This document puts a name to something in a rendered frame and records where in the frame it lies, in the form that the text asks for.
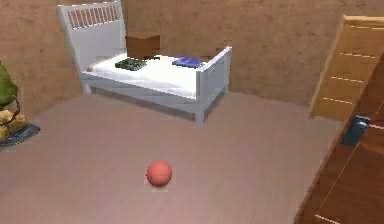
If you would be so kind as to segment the blue book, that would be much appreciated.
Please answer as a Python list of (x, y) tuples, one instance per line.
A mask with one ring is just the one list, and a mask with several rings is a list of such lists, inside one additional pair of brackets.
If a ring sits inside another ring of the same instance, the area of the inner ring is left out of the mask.
[(175, 66), (187, 67), (187, 68), (198, 68), (201, 66), (202, 61), (197, 58), (188, 58), (188, 57), (180, 57), (172, 62)]

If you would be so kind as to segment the white bed with grey frame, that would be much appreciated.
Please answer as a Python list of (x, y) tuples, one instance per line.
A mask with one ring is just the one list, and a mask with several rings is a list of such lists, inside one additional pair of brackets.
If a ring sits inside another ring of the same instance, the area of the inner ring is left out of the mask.
[(59, 5), (57, 13), (86, 93), (99, 88), (185, 111), (201, 124), (212, 102), (228, 90), (230, 46), (195, 68), (177, 66), (174, 57), (157, 55), (130, 71), (115, 66), (128, 57), (121, 0)]

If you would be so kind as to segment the orange red ball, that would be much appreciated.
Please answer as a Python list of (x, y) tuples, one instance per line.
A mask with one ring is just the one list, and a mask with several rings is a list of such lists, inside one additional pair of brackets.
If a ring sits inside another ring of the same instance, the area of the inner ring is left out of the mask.
[(166, 186), (172, 178), (172, 168), (166, 161), (155, 161), (147, 168), (146, 177), (154, 187)]

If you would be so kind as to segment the dark brown wooden door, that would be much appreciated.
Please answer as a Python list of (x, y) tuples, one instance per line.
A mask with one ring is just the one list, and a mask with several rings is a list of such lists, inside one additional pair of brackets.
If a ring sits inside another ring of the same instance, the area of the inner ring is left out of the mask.
[[(356, 147), (341, 144), (353, 117), (371, 123)], [(336, 135), (293, 224), (384, 224), (384, 54)]]

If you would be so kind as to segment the light wooden chest of drawers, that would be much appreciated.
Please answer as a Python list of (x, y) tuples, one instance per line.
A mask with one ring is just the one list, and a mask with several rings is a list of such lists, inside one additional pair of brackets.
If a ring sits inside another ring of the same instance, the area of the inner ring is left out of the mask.
[(384, 52), (384, 17), (343, 15), (314, 92), (309, 117), (342, 121)]

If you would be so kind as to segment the brown wooden bedside cabinet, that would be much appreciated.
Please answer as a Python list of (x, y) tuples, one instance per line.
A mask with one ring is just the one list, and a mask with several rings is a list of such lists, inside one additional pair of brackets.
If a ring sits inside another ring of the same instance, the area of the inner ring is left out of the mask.
[(128, 33), (125, 40), (128, 57), (145, 60), (160, 53), (159, 33)]

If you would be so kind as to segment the green house plant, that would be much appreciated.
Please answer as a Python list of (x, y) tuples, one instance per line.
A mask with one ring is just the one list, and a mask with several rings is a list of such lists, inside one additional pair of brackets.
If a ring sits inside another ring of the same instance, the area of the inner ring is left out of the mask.
[(0, 149), (21, 144), (41, 131), (21, 112), (18, 90), (0, 57)]

